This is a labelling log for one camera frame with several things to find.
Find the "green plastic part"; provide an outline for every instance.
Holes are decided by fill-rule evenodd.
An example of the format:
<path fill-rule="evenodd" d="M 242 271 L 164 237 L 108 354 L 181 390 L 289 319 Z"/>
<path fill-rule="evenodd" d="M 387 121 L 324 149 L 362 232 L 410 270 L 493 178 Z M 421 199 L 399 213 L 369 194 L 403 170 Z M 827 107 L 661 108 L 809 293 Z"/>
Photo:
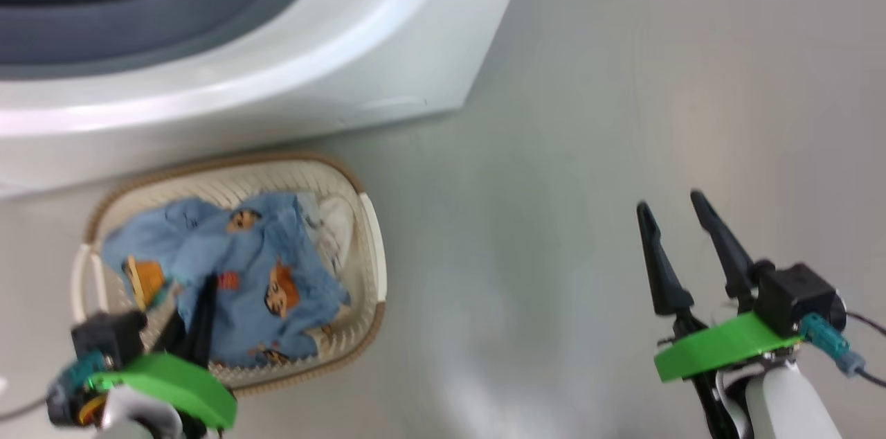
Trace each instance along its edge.
<path fill-rule="evenodd" d="M 656 369 L 662 382 L 686 379 L 771 350 L 789 348 L 801 340 L 800 335 L 783 339 L 756 314 L 744 313 L 674 342 L 656 355 Z"/>
<path fill-rule="evenodd" d="M 97 373 L 91 384 L 97 391 L 126 384 L 168 402 L 207 429 L 231 429 L 237 417 L 237 400 L 209 370 L 167 353 L 145 354 L 120 372 Z"/>

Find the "gray cable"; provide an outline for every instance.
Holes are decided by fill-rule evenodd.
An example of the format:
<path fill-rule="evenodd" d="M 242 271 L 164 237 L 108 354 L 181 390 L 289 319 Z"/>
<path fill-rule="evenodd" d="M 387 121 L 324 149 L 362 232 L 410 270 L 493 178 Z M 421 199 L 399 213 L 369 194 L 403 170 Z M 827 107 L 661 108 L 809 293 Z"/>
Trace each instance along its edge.
<path fill-rule="evenodd" d="M 870 319 L 869 317 L 857 312 L 846 312 L 846 316 L 857 319 L 861 323 L 864 323 L 865 325 L 870 326 L 870 328 L 875 329 L 877 332 L 880 332 L 880 335 L 886 337 L 886 328 L 884 328 L 883 325 L 880 325 L 880 323 L 875 322 L 873 319 Z"/>
<path fill-rule="evenodd" d="M 34 402 L 29 402 L 23 407 L 18 408 L 18 410 L 7 411 L 7 413 L 0 414 L 0 422 L 20 419 L 26 414 L 32 413 L 32 411 L 37 411 L 38 408 L 45 405 L 46 397 L 38 398 Z"/>
<path fill-rule="evenodd" d="M 882 386 L 882 388 L 886 388 L 886 380 L 878 379 L 874 377 L 872 374 L 865 372 L 864 370 L 858 370 L 858 376 L 862 379 L 866 379 L 868 382 L 871 382 L 873 385 Z"/>

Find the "laundry basket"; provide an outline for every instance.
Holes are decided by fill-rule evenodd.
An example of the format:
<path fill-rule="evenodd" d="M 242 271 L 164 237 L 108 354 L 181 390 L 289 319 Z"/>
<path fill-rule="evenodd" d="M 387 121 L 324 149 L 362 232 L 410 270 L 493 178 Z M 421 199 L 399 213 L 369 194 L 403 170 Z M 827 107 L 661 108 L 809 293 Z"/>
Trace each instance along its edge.
<path fill-rule="evenodd" d="M 187 197 L 234 208 L 241 200 L 262 192 L 313 192 L 319 199 L 338 195 L 350 204 L 354 233 L 341 282 L 351 295 L 351 310 L 322 336 L 314 334 L 318 341 L 315 357 L 257 368 L 210 364 L 209 369 L 237 397 L 243 397 L 303 382 L 350 363 L 374 340 L 385 315 L 385 249 L 372 201 L 360 181 L 338 162 L 312 153 L 266 153 L 187 165 L 131 181 L 112 192 L 93 214 L 73 263 L 75 320 L 85 319 L 88 305 L 105 312 L 136 309 L 123 281 L 100 257 L 105 236 L 129 218 Z M 87 284 L 92 285 L 94 294 Z M 174 298 L 169 295 L 161 306 L 148 312 L 148 325 L 141 334 L 146 348 L 152 347 L 174 309 Z"/>

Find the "basket handle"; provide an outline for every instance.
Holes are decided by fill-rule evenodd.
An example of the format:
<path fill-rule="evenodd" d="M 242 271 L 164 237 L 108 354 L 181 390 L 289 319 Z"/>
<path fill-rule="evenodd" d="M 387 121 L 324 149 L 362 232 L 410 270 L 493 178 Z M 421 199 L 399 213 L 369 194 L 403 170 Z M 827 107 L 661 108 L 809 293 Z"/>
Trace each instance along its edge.
<path fill-rule="evenodd" d="M 379 226 L 379 216 L 376 215 L 376 208 L 372 205 L 370 196 L 366 193 L 360 194 L 363 209 L 366 212 L 367 221 L 370 222 L 370 235 L 372 237 L 372 257 L 376 263 L 376 289 L 379 292 L 380 303 L 387 298 L 387 260 L 385 259 L 385 242 L 382 240 L 382 229 Z"/>
<path fill-rule="evenodd" d="M 71 268 L 71 310 L 73 321 L 82 323 L 86 320 L 86 295 L 83 291 L 83 283 L 86 277 L 87 265 L 92 266 L 92 278 L 96 286 L 98 297 L 98 309 L 103 312 L 108 310 L 107 286 L 105 285 L 105 273 L 102 271 L 102 259 L 93 252 L 89 244 L 81 244 L 77 255 L 73 259 Z"/>

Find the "blue garment with cartoon print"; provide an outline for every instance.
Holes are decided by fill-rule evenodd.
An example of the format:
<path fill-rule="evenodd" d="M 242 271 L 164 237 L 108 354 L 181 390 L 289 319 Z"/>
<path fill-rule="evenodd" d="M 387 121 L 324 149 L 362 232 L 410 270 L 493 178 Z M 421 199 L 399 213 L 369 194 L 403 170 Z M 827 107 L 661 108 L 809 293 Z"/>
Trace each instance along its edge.
<path fill-rule="evenodd" d="M 177 309 L 187 328 L 203 284 L 218 281 L 213 361 L 261 366 L 315 355 L 306 331 L 328 325 L 350 299 L 323 268 L 297 195 L 265 193 L 234 211 L 206 206 L 189 199 L 136 216 L 108 236 L 102 258 L 115 269 L 129 256 L 158 262 L 183 287 Z"/>

